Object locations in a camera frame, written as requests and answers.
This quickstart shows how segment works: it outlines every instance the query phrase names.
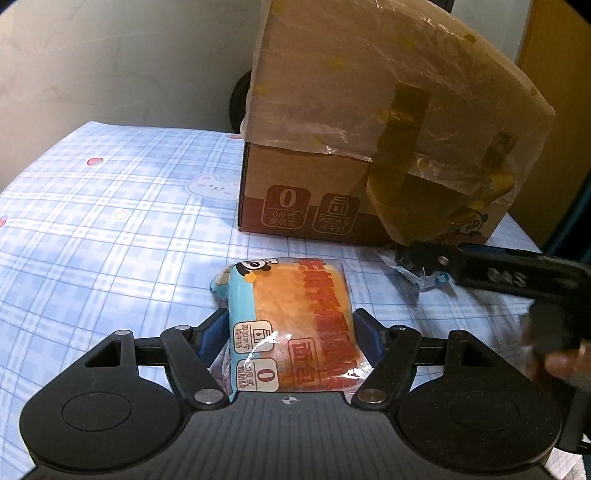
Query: candy wrapper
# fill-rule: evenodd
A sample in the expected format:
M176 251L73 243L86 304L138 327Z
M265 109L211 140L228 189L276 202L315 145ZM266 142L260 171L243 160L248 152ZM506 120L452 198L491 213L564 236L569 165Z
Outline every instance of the candy wrapper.
M449 274L445 272L426 272L424 268L413 265L404 256L404 249L374 250L383 262L393 268L419 291L426 291L444 283L449 283Z

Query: bed sheet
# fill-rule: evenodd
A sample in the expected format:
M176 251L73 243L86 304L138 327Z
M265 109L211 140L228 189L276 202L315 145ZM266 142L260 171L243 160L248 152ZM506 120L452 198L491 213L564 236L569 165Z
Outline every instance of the bed sheet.
M18 418L42 385L114 330L198 325L219 307L210 280L246 258L340 258L353 306L384 325L466 329L522 361L528 300L455 286L419 296L369 249L239 232L242 152L231 134L91 122L0 194L0 479L33 466ZM489 244L535 249L509 216ZM167 385L163 369L140 373ZM440 374L420 368L415 384ZM576 460L555 450L548 467L562 478Z

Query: plastic wrapper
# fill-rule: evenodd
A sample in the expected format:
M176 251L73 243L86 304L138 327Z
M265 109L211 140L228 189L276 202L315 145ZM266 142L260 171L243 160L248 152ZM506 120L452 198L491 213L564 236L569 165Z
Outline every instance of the plastic wrapper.
M427 0L274 0L247 142L373 163L367 194L409 245L510 205L553 108L478 33Z
M228 300L228 393L343 391L371 372L356 346L339 261L267 258L237 263L212 281Z
M387 266L399 272L418 291L427 291L439 285L449 283L450 276L448 273L439 271L427 272L424 268L413 265L410 260L404 257L401 250L396 249L396 247L376 249L374 251Z

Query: panda cartoon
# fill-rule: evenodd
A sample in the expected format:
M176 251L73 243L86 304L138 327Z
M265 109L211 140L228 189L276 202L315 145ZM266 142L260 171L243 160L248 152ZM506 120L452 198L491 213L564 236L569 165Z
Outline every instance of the panda cartoon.
M272 264L278 264L279 260L276 258L263 258L261 260L249 260L246 262L239 262L236 264L237 272L244 277L248 283L252 283L256 279L255 272L261 270L268 272L271 270Z

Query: star print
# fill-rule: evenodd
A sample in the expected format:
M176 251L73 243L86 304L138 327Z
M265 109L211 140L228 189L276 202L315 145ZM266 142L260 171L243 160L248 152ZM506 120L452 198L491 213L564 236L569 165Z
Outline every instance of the star print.
M130 217L129 212L126 212L124 210L120 210L119 212L115 212L113 214L113 218L115 219L115 222L124 222L129 217Z

